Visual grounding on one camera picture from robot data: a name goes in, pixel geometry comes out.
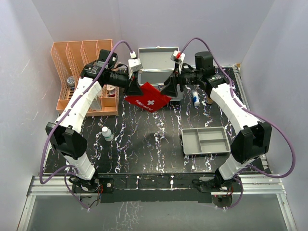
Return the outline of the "red first aid pouch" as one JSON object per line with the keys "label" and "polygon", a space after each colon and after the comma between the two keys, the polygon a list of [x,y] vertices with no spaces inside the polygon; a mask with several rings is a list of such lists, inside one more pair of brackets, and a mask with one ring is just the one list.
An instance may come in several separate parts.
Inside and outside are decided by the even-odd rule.
{"label": "red first aid pouch", "polygon": [[149,82],[141,86],[143,96],[127,96],[125,101],[136,105],[148,112],[155,112],[167,105],[172,98],[162,95],[160,91]]}

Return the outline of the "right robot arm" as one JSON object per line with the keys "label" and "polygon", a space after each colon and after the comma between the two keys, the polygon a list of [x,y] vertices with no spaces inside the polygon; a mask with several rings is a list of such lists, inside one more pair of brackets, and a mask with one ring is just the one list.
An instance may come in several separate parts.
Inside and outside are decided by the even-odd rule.
{"label": "right robot arm", "polygon": [[162,95],[177,97],[179,91],[187,85],[198,85],[215,102],[231,122],[236,137],[231,144],[231,153],[227,160],[215,171],[213,179],[199,181],[209,189],[225,191],[237,180],[250,163],[269,150],[272,127],[249,114],[246,106],[233,92],[232,81],[226,74],[216,73],[213,56],[208,51],[195,54],[195,68],[185,68],[184,53],[173,51],[171,60],[175,67],[164,82]]}

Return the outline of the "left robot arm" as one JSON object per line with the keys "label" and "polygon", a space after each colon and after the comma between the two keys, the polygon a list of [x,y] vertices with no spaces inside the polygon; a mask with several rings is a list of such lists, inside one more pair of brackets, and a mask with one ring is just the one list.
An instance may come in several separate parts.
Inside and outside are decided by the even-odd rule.
{"label": "left robot arm", "polygon": [[74,170],[73,184],[88,192],[99,188],[98,173],[90,162],[86,149],[88,142],[81,135],[84,118],[104,85],[123,88],[127,96],[142,96],[138,71],[142,69],[135,52],[130,53],[127,71],[120,73],[117,54],[102,49],[99,59],[84,66],[71,100],[54,123],[46,125],[52,147],[68,161]]}

